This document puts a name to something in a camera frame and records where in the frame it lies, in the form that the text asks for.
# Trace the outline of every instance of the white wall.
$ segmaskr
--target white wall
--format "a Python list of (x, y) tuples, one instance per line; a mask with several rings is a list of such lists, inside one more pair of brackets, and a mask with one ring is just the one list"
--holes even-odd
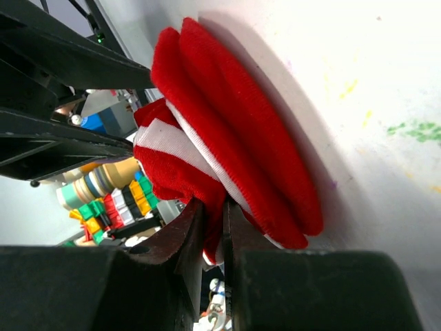
[(56, 245), (81, 231), (55, 194), (56, 184), (32, 188), (0, 177), (0, 245)]

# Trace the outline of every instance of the yellow block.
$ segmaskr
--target yellow block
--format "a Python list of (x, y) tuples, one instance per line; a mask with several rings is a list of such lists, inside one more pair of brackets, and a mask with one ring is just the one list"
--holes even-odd
[(152, 207), (150, 207), (150, 205), (147, 202), (147, 200), (145, 199), (145, 197), (143, 197), (142, 199), (139, 199), (139, 200), (135, 200), (135, 202), (138, 205), (139, 210), (141, 211), (141, 214), (143, 216), (145, 216), (150, 210), (152, 210)]
[(84, 222), (84, 224), (90, 234), (94, 234), (94, 233), (98, 232), (99, 230), (101, 230), (98, 222), (96, 221), (96, 219), (94, 217), (92, 217), (88, 221)]
[(69, 217), (71, 219), (78, 219), (80, 222), (83, 222), (84, 219), (81, 216), (80, 212), (78, 211), (78, 209), (73, 209), (71, 211), (69, 211)]
[(143, 189), (137, 181), (132, 181), (129, 185), (129, 188), (135, 200), (141, 199), (142, 197), (145, 198)]
[(150, 207), (149, 203), (147, 202), (143, 189), (137, 181), (132, 181), (129, 188), (137, 206), (139, 207), (139, 210), (141, 211), (141, 214), (145, 216), (150, 210), (152, 210), (152, 207)]

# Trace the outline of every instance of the tape roll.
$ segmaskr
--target tape roll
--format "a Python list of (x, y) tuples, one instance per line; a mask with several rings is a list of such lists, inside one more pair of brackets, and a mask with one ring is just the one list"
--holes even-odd
[(118, 170), (116, 170), (115, 166), (112, 164), (103, 164), (102, 167), (104, 174), (106, 176), (106, 178), (108, 179), (108, 181), (110, 182), (110, 184), (114, 187), (114, 188), (119, 188), (116, 183), (114, 182), (114, 178), (115, 176), (118, 175)]
[(93, 169), (99, 167), (100, 164), (96, 163), (96, 162), (91, 162), (85, 165), (82, 165), (79, 170), (83, 173), (83, 174), (88, 174), (89, 172), (93, 171)]
[(84, 202), (80, 200), (78, 194), (76, 193), (75, 186), (73, 183), (64, 185), (61, 188), (61, 192), (63, 193), (63, 198), (70, 209), (80, 208)]
[(104, 179), (101, 178), (99, 168), (94, 169), (93, 173), (95, 175), (95, 179), (96, 179), (96, 182), (98, 183), (98, 187), (100, 188), (100, 190), (102, 190), (106, 194), (109, 193), (107, 187), (105, 186)]
[(134, 179), (135, 174), (140, 170), (138, 161), (134, 157), (116, 163), (105, 164), (104, 168), (115, 187), (120, 189), (129, 185)]
[(99, 193), (99, 196), (104, 197), (107, 193), (104, 190), (104, 188), (102, 188), (99, 185), (98, 179), (95, 174), (95, 170), (89, 173), (89, 179), (92, 182), (92, 185), (94, 186), (95, 190)]
[(85, 198), (85, 196), (83, 194), (83, 191), (82, 191), (80, 183), (79, 183), (79, 179), (74, 181), (73, 184), (74, 184), (75, 194), (78, 197), (78, 199), (83, 203), (83, 205), (87, 204), (88, 200)]
[(92, 182), (92, 180), (90, 178), (91, 174), (92, 173), (90, 172), (90, 173), (88, 173), (87, 175), (84, 176), (84, 181), (85, 181), (86, 186), (88, 187), (90, 193), (92, 193), (92, 195), (94, 196), (94, 199), (95, 198), (99, 198), (99, 197), (104, 197), (103, 195), (99, 194), (99, 192), (96, 190), (96, 188), (95, 188), (95, 186), (94, 186), (94, 184), (93, 184), (93, 182)]
[(80, 187), (83, 191), (85, 198), (88, 200), (88, 203), (95, 200), (94, 195), (90, 192), (87, 183), (85, 182), (85, 177), (79, 179)]
[(104, 167), (98, 168), (98, 173), (101, 179), (103, 180), (104, 187), (107, 192), (112, 193), (115, 189), (115, 186), (110, 182), (109, 178), (107, 177), (107, 174), (105, 173)]

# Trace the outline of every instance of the black metal frame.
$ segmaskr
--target black metal frame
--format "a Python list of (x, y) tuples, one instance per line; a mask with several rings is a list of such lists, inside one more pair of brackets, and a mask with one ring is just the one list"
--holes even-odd
[(55, 108), (81, 108), (88, 88), (153, 87), (147, 68), (79, 36), (27, 0), (0, 0), (0, 72), (8, 77), (0, 83), (0, 174), (40, 180), (132, 154), (122, 139), (50, 119)]

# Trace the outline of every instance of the cable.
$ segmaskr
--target cable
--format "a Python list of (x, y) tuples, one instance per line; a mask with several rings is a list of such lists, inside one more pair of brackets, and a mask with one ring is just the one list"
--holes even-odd
[(76, 10), (79, 11), (79, 13), (80, 13), (85, 19), (88, 20), (88, 14), (87, 14), (87, 12), (83, 9), (83, 7), (81, 7), (81, 6), (78, 4), (78, 2), (76, 2), (75, 0), (68, 0), (68, 1), (70, 2), (70, 4), (71, 4), (72, 6), (75, 7)]
[(43, 6), (43, 10), (49, 14), (49, 7), (46, 0), (40, 0), (41, 5)]

